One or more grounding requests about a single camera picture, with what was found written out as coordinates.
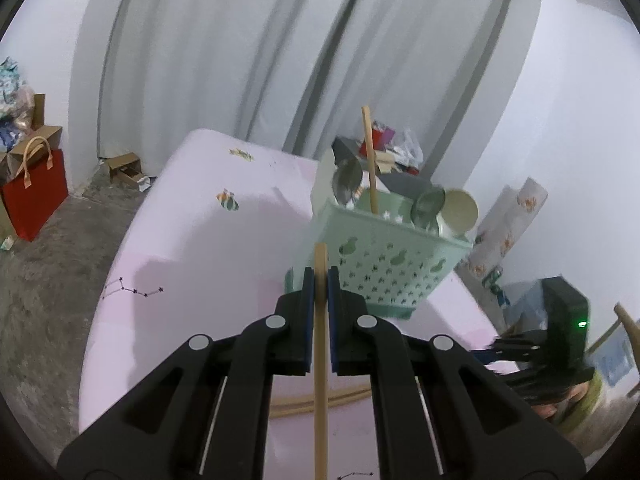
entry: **curtain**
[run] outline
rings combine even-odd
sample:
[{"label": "curtain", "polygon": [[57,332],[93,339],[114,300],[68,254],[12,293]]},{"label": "curtain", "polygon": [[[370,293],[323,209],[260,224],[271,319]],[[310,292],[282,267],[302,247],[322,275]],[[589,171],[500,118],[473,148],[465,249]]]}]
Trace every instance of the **curtain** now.
[{"label": "curtain", "polygon": [[428,155],[471,80],[495,0],[123,0],[100,100],[99,155],[151,175],[211,128],[318,157],[361,137],[360,106]]}]

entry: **red shopping bag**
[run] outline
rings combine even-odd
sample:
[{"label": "red shopping bag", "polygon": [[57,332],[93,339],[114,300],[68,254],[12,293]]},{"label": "red shopping bag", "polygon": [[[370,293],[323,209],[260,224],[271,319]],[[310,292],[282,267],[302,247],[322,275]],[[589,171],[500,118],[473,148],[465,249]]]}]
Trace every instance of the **red shopping bag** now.
[{"label": "red shopping bag", "polygon": [[[43,143],[27,156],[35,140],[41,140]],[[40,160],[32,168],[28,168],[28,158],[43,146],[46,146],[49,156]],[[18,177],[2,186],[2,195],[16,233],[23,240],[31,242],[47,219],[68,196],[62,150],[51,151],[47,139],[40,136],[33,137],[24,150]]]}]

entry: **spoon handle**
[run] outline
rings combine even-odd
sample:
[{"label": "spoon handle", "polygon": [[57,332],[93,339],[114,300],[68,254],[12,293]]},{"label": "spoon handle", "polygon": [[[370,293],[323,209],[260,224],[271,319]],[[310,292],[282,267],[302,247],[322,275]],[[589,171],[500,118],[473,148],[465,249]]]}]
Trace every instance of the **spoon handle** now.
[{"label": "spoon handle", "polygon": [[367,145],[367,165],[369,169],[369,197],[371,200],[371,212],[378,214],[378,192],[376,190],[376,152],[373,149],[373,136],[371,133],[371,113],[368,106],[362,107],[362,124],[364,125],[364,141]]}]

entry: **constellation print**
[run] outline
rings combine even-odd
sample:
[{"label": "constellation print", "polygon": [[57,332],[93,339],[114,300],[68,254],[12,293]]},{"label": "constellation print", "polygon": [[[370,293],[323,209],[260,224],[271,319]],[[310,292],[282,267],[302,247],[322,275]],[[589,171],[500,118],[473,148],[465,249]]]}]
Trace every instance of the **constellation print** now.
[{"label": "constellation print", "polygon": [[124,286],[124,280],[122,277],[120,277],[118,280],[114,280],[111,283],[107,283],[104,286],[104,290],[102,291],[102,299],[104,300],[105,298],[108,298],[111,294],[115,294],[116,292],[121,292],[123,290],[126,290],[131,294],[138,294],[139,296],[143,296],[144,298],[148,298],[149,296],[157,294],[158,292],[164,292],[164,288],[162,288],[161,286],[159,286],[156,290],[152,290],[151,292],[140,292],[136,288],[128,288]]},{"label": "constellation print", "polygon": [[349,473],[348,475],[338,476],[336,480],[343,480],[349,476],[373,476],[373,473]]}]

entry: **white table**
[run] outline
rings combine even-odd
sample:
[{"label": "white table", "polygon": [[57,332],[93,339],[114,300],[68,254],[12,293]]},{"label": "white table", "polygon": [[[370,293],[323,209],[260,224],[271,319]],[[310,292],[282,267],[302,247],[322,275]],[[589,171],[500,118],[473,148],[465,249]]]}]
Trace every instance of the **white table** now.
[{"label": "white table", "polygon": [[[82,366],[81,431],[191,335],[224,338],[273,313],[297,236],[312,215],[315,172],[311,160],[211,130],[189,134],[111,267]],[[468,349],[496,335],[453,272],[410,320],[395,323],[423,339],[448,333]],[[330,385],[363,381],[333,376]],[[311,374],[274,378],[274,396],[312,391]],[[309,478],[312,433],[311,415],[271,420],[264,477]],[[330,478],[356,471],[378,478],[370,399],[330,413]]]}]

